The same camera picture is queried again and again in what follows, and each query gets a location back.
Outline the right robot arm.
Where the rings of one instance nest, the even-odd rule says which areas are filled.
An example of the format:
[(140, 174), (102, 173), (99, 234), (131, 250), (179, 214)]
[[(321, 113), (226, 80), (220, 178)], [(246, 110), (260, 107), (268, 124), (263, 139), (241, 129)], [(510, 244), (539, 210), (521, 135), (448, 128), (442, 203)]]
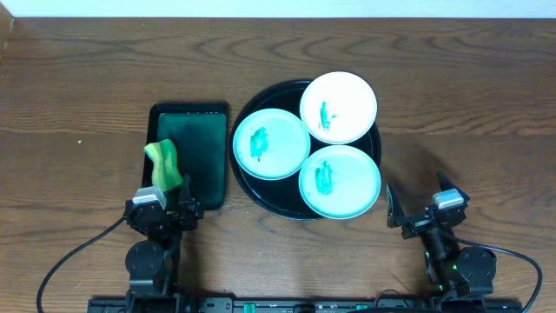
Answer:
[(469, 244), (462, 249), (453, 227), (466, 219), (470, 197), (441, 171), (440, 192), (432, 197), (425, 212), (406, 216), (394, 189), (387, 186), (387, 226), (400, 227), (402, 238), (418, 237), (425, 249), (427, 279), (448, 299), (482, 297), (493, 293), (496, 274), (494, 253)]

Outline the yellow green sponge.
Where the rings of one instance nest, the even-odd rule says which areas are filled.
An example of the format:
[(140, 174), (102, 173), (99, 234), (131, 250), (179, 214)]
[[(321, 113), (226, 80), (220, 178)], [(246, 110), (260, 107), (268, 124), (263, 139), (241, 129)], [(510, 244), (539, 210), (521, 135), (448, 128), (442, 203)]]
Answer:
[(177, 166), (177, 151), (170, 139), (149, 143), (143, 151), (153, 163), (151, 182), (154, 186), (167, 192), (182, 185), (183, 178)]

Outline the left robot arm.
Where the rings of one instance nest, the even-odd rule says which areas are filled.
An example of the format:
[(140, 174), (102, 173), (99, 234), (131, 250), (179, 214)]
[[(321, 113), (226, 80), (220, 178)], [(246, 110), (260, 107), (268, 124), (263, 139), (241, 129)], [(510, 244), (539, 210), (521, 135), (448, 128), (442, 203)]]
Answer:
[(168, 297), (177, 291), (182, 233), (195, 230), (203, 209), (190, 178), (166, 193), (157, 186), (140, 188), (125, 202), (123, 217), (146, 236), (126, 256), (129, 291), (140, 297)]

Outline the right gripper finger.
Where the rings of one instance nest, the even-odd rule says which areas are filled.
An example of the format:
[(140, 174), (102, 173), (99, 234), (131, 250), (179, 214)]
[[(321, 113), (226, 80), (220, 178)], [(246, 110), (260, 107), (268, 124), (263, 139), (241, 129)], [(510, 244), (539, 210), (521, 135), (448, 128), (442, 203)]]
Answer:
[(387, 226), (388, 228), (400, 227), (406, 222), (405, 213), (400, 205), (397, 196), (394, 193), (394, 189), (388, 185), (387, 186)]
[(457, 185), (455, 185), (444, 172), (438, 170), (436, 175), (438, 178), (440, 189), (442, 191), (457, 190), (465, 201), (470, 200), (470, 196), (466, 194), (462, 189), (460, 189)]

